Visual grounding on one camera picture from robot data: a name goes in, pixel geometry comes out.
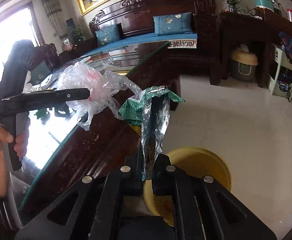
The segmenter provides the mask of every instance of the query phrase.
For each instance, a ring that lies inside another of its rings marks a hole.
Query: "turquoise container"
[[[255,0],[255,6],[259,8],[266,8],[274,11],[274,5],[271,0]]]

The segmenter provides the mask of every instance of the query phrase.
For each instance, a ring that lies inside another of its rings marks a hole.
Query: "metal trash can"
[[[252,82],[255,77],[256,66],[259,64],[253,53],[235,49],[230,55],[230,75],[238,80]]]

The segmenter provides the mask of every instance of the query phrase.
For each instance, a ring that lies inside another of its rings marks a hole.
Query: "curtain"
[[[59,0],[41,0],[44,11],[49,21],[52,23],[57,35],[61,40],[67,37],[67,26],[62,15],[62,9]]]

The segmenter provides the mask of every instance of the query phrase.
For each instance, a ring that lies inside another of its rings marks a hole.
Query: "bucket handle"
[[[240,74],[242,74],[243,76],[249,76],[249,75],[251,74],[251,72],[252,72],[252,66],[250,66],[250,71],[249,71],[248,74],[244,74],[244,73],[242,73],[239,69],[240,69],[240,63],[238,64],[238,72],[239,72]]]

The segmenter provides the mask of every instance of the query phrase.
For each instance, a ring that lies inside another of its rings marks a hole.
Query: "silver screw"
[[[92,177],[91,176],[85,176],[82,178],[81,180],[83,183],[87,184],[87,183],[90,183],[92,182]]]
[[[212,183],[212,182],[214,181],[214,178],[213,178],[212,176],[206,175],[206,176],[204,177],[204,181],[205,181],[206,183]]]
[[[174,172],[174,171],[176,171],[176,167],[173,166],[173,165],[168,165],[168,166],[166,167],[166,171]]]
[[[128,172],[130,171],[130,167],[129,166],[123,166],[120,168],[121,172]]]

